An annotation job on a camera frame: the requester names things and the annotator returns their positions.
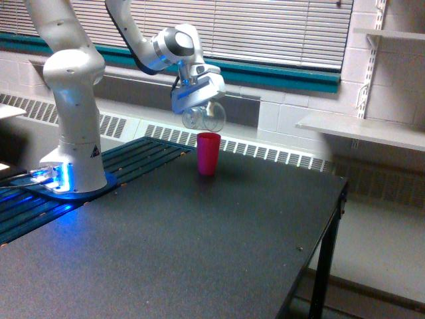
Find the shelf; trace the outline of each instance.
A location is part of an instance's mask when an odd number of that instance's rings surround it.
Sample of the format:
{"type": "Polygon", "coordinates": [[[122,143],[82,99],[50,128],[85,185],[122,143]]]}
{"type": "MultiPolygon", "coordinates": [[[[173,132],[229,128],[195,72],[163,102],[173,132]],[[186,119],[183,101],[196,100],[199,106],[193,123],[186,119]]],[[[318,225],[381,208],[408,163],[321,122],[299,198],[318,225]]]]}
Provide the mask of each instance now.
{"type": "Polygon", "coordinates": [[[425,152],[425,130],[407,125],[312,112],[296,126],[320,133],[425,152]]]}
{"type": "Polygon", "coordinates": [[[23,115],[26,112],[21,108],[0,103],[0,120],[11,118],[12,116],[23,115]]]}
{"type": "Polygon", "coordinates": [[[362,29],[362,28],[354,28],[354,33],[364,33],[366,35],[374,35],[374,36],[392,38],[392,39],[425,41],[425,33],[410,33],[410,32],[362,29]]]}

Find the metal table leg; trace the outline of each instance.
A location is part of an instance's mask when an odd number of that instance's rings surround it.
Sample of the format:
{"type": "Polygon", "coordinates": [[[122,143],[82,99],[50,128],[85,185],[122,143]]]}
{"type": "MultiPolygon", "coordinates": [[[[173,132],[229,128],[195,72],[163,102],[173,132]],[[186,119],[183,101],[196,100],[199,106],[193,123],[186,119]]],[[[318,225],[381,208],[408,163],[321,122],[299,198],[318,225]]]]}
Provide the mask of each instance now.
{"type": "Polygon", "coordinates": [[[343,213],[345,198],[346,191],[341,194],[337,211],[335,212],[331,224],[326,230],[321,241],[319,262],[317,264],[316,278],[314,281],[313,297],[311,298],[311,306],[308,315],[309,319],[320,319],[323,312],[327,283],[331,272],[333,251],[337,241],[338,225],[343,213]]]}

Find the red plastic cup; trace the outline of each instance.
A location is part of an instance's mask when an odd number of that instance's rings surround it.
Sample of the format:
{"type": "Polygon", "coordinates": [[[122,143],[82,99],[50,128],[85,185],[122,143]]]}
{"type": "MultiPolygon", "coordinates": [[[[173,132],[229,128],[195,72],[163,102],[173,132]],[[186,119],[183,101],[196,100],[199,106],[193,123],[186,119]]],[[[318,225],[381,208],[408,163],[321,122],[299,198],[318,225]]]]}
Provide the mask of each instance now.
{"type": "Polygon", "coordinates": [[[215,133],[199,133],[198,171],[201,175],[213,176],[218,162],[221,136],[215,133]]]}

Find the window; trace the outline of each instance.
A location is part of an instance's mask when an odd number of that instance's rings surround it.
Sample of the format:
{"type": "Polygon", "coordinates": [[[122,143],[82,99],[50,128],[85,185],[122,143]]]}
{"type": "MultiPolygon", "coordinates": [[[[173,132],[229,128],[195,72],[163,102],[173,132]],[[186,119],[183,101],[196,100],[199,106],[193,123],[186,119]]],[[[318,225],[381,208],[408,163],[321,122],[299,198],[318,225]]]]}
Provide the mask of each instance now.
{"type": "MultiPolygon", "coordinates": [[[[0,3],[0,31],[36,35],[21,0],[0,3]]],[[[124,47],[104,0],[72,0],[94,43],[124,47]]],[[[340,71],[353,0],[133,0],[146,37],[165,27],[198,28],[205,56],[340,71]]]]}

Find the window sill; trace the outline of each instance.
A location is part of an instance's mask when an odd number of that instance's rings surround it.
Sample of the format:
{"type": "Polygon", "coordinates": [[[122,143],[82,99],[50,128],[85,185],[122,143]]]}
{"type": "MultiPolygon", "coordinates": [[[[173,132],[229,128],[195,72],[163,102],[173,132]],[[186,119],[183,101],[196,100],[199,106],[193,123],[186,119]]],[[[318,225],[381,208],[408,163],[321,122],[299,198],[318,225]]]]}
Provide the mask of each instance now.
{"type": "MultiPolygon", "coordinates": [[[[104,45],[96,45],[96,48],[103,55],[106,62],[122,66],[135,66],[128,49],[104,45]]],[[[0,33],[0,49],[36,54],[52,53],[40,37],[14,35],[11,33],[0,33]]],[[[339,73],[298,70],[295,68],[264,66],[209,58],[205,60],[208,63],[219,66],[226,81],[247,85],[260,84],[271,88],[337,93],[341,80],[339,73]]],[[[176,72],[177,66],[171,66],[167,71],[176,72]]]]}

